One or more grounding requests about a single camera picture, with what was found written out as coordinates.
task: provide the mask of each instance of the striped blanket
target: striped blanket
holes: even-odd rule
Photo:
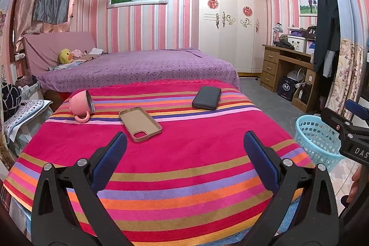
[[[201,86],[222,89],[215,111],[195,110]],[[118,112],[143,107],[163,132],[127,151],[98,197],[135,245],[187,246],[224,239],[251,227],[272,194],[265,190],[243,148],[253,130],[261,142],[300,166],[311,166],[291,137],[245,95],[219,81],[156,81],[89,90],[95,114],[76,123],[67,99],[41,126],[12,168],[4,186],[27,209],[42,166],[73,165],[126,132]],[[73,190],[81,227],[93,234]]]

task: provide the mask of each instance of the silver bolt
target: silver bolt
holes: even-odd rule
[[[77,165],[80,166],[80,167],[82,167],[82,166],[84,166],[86,164],[87,164],[87,160],[86,159],[80,159],[77,162]]]
[[[51,169],[51,167],[52,167],[52,164],[47,163],[47,164],[45,164],[45,166],[44,166],[44,170],[45,170],[45,171],[49,171],[49,170]]]
[[[284,159],[283,160],[283,165],[285,165],[287,167],[291,167],[293,165],[293,161],[291,161],[290,159]]]
[[[318,164],[318,169],[319,169],[320,171],[325,171],[327,168],[326,168],[326,166],[325,166],[325,165],[323,165],[323,164]]]

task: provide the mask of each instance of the purple bedspread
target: purple bedspread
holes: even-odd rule
[[[43,89],[58,92],[169,78],[218,79],[240,90],[238,74],[230,63],[195,49],[105,54],[73,68],[42,73],[37,78]]]

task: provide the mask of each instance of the headboard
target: headboard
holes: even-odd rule
[[[23,37],[23,44],[30,72],[35,76],[59,65],[58,56],[64,48],[88,53],[96,47],[90,32],[30,34]]]

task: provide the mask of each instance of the white wardrobe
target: white wardrobe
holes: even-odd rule
[[[230,62],[240,73],[261,73],[266,0],[192,1],[192,47]]]

